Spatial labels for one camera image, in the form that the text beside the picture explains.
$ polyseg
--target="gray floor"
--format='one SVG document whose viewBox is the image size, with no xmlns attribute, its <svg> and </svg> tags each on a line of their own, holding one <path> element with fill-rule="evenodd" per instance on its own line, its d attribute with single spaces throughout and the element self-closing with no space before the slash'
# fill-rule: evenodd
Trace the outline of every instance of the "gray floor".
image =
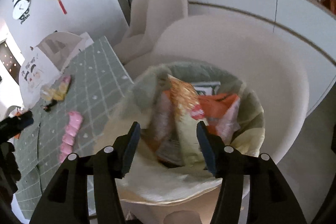
<svg viewBox="0 0 336 224">
<path fill-rule="evenodd" d="M 278 163 L 308 223 L 324 201 L 336 173 L 336 155 L 330 149 L 336 123 L 336 85 L 305 120 L 293 146 Z M 248 198 L 239 224 L 246 223 Z"/>
</svg>

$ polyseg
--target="pink object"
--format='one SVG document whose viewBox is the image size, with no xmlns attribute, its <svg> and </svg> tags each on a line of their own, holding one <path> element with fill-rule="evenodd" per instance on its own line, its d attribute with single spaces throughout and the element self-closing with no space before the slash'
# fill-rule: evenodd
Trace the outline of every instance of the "pink object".
<svg viewBox="0 0 336 224">
<path fill-rule="evenodd" d="M 71 125 L 67 125 L 65 127 L 65 132 L 69 135 L 71 135 L 72 137 L 76 137 L 77 133 L 78 133 L 78 130 L 76 128 L 74 128 L 73 126 Z"/>
<path fill-rule="evenodd" d="M 69 125 L 79 130 L 83 121 L 83 116 L 78 111 L 69 112 Z"/>
<path fill-rule="evenodd" d="M 67 156 L 68 155 L 64 154 L 64 153 L 59 154 L 59 156 L 58 156 L 59 162 L 62 163 L 63 161 L 65 161 L 65 159 L 67 158 Z"/>
<path fill-rule="evenodd" d="M 73 146 L 75 143 L 75 138 L 67 133 L 65 133 L 62 137 L 63 143 Z"/>
<path fill-rule="evenodd" d="M 72 153 L 72 146 L 67 143 L 62 143 L 59 147 L 61 153 L 63 154 L 71 154 Z"/>
</svg>

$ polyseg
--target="table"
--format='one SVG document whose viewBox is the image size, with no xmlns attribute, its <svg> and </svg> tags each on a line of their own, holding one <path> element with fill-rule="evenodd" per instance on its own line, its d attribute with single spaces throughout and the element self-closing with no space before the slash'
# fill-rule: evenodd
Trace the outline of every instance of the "table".
<svg viewBox="0 0 336 224">
<path fill-rule="evenodd" d="M 17 183 L 16 198 L 26 219 L 31 218 L 43 191 L 60 166 L 59 146 L 68 124 L 67 113 L 76 110 L 84 117 L 73 151 L 81 157 L 91 155 L 108 115 L 133 83 L 105 37 L 78 54 L 64 74 L 72 76 L 65 100 L 45 112 L 41 108 L 41 99 L 32 109 L 34 124 L 14 142 L 16 161 L 22 174 Z M 88 207 L 89 214 L 95 213 L 92 176 L 88 178 Z"/>
</svg>

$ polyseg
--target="red tassel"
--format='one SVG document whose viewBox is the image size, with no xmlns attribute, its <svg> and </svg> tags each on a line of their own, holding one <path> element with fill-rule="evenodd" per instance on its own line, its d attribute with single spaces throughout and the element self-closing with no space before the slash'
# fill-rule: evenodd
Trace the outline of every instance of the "red tassel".
<svg viewBox="0 0 336 224">
<path fill-rule="evenodd" d="M 61 6 L 63 13 L 66 15 L 68 12 L 65 10 L 63 3 L 61 2 L 61 0 L 58 0 L 59 6 Z"/>
</svg>

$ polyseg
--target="clock face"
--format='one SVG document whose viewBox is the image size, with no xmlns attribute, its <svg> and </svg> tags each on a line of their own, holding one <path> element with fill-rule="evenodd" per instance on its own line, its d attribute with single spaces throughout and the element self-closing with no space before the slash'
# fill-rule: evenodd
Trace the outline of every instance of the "clock face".
<svg viewBox="0 0 336 224">
<path fill-rule="evenodd" d="M 18 0 L 13 9 L 13 18 L 19 19 L 29 8 L 30 0 Z"/>
</svg>

